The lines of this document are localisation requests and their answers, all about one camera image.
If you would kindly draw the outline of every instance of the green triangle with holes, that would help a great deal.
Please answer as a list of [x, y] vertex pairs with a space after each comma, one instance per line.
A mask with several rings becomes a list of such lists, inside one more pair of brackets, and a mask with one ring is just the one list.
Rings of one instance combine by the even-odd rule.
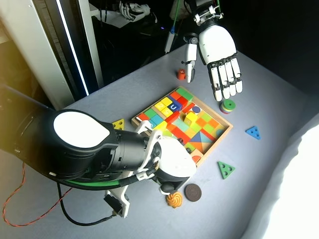
[[230, 166], [223, 162], [218, 162], [218, 167], [223, 179], [226, 179], [232, 172], [235, 171], [235, 168], [233, 166]]

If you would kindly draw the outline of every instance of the red wire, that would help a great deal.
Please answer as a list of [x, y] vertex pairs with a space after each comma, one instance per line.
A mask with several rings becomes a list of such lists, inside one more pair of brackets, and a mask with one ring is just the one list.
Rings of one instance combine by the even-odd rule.
[[44, 218], [46, 215], [48, 215], [48, 214], [58, 205], [58, 203], [64, 198], [64, 196], [67, 195], [67, 194], [71, 191], [71, 189], [72, 189], [72, 188], [70, 188], [68, 191], [66, 191], [66, 192], [62, 195], [62, 197], [61, 197], [46, 213], [42, 214], [42, 215], [41, 215], [40, 217], [38, 217], [37, 219], [35, 219], [35, 220], [33, 220], [33, 221], [29, 222], [29, 223], [22, 224], [22, 225], [12, 224], [11, 222], [8, 221], [7, 218], [5, 218], [5, 207], [6, 207], [6, 205], [8, 204], [8, 202], [10, 201], [11, 197], [12, 197], [14, 194], [16, 194], [16, 193], [20, 190], [20, 188], [24, 185], [24, 183], [25, 183], [25, 163], [22, 164], [22, 175], [23, 175], [23, 178], [22, 178], [22, 182], [21, 182], [20, 186], [17, 187], [17, 189], [15, 189], [14, 192], [10, 194], [10, 196], [7, 198], [7, 200], [6, 200], [5, 203], [3, 204], [3, 208], [2, 208], [2, 218], [3, 218], [3, 220], [5, 221], [5, 223], [7, 223], [8, 225], [13, 226], [13, 227], [25, 227], [25, 226], [29, 226], [29, 225], [35, 223], [36, 221], [40, 220], [41, 218]]

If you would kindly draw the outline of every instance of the white light strip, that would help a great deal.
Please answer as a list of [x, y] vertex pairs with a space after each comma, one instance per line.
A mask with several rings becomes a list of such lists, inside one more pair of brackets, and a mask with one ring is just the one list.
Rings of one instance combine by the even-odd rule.
[[72, 42], [72, 39], [71, 39], [71, 36], [70, 36], [70, 32], [69, 32], [68, 26], [67, 26], [66, 21], [65, 21], [65, 17], [64, 17], [64, 13], [63, 13], [63, 10], [62, 10], [62, 6], [61, 6], [61, 3], [60, 3], [60, 0], [56, 0], [56, 3], [58, 4], [58, 8], [59, 8], [59, 12], [60, 12], [60, 15], [61, 15], [61, 18], [62, 18], [64, 29], [65, 29], [66, 35], [68, 37], [68, 40], [69, 40], [69, 43], [70, 43], [70, 46], [71, 46], [71, 50], [72, 50], [72, 53], [73, 53], [73, 57], [74, 57], [76, 66], [78, 67], [78, 71], [80, 73], [80, 77], [81, 77], [81, 80], [82, 80], [82, 83], [83, 83], [83, 86], [84, 86], [84, 89], [85, 89], [85, 93], [88, 96], [89, 92], [88, 92], [88, 89], [86, 87], [86, 84], [85, 84], [85, 81], [84, 81], [84, 77], [83, 77], [83, 74], [82, 74], [82, 71], [81, 71], [81, 67], [80, 67], [78, 58], [76, 56], [75, 50], [74, 50], [73, 42]]

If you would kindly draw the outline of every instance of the white robotic hand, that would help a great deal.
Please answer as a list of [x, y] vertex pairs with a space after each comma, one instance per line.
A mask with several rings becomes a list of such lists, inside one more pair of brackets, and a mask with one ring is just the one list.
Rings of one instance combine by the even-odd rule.
[[194, 66], [197, 54], [197, 43], [203, 63], [207, 65], [214, 96], [221, 101], [234, 96], [236, 92], [243, 90], [241, 73], [236, 58], [236, 47], [229, 32], [216, 24], [215, 18], [221, 19], [223, 14], [217, 15], [215, 9], [210, 6], [201, 15], [196, 14], [194, 21], [202, 25], [204, 30], [197, 37], [188, 35], [185, 41], [186, 47], [186, 79], [190, 82], [194, 77]]
[[120, 12], [129, 21], [135, 22], [150, 14], [151, 9], [147, 4], [122, 3], [120, 1]]

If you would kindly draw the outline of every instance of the gray table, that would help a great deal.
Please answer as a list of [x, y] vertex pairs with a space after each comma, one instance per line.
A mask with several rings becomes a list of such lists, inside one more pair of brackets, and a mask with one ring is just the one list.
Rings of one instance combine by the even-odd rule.
[[[175, 72], [182, 67], [184, 47], [148, 64], [72, 104], [70, 109], [85, 111], [99, 120], [113, 122], [125, 119], [126, 130], [134, 130], [130, 119], [154, 101], [179, 85], [185, 86], [217, 112], [208, 72], [200, 60], [191, 84], [178, 81]], [[236, 110], [224, 116], [234, 128], [198, 168], [190, 183], [202, 189], [202, 198], [195, 203], [184, 200], [173, 209], [165, 203], [158, 186], [151, 180], [128, 188], [131, 202], [126, 219], [116, 217], [93, 227], [78, 227], [68, 222], [58, 208], [34, 226], [15, 229], [0, 224], [4, 238], [183, 238], [236, 239], [241, 236], [259, 198], [280, 159], [288, 137], [307, 100], [306, 96], [284, 80], [239, 54], [243, 73], [243, 93], [233, 97]], [[245, 130], [258, 126], [261, 140]], [[20, 181], [19, 160], [1, 160], [1, 201]], [[217, 161], [236, 170], [222, 180]], [[103, 192], [72, 190], [65, 199], [69, 214], [82, 222], [107, 216], [111, 209], [103, 201]], [[32, 169], [27, 169], [27, 183], [8, 207], [12, 221], [26, 222], [47, 210], [57, 199], [55, 183]]]

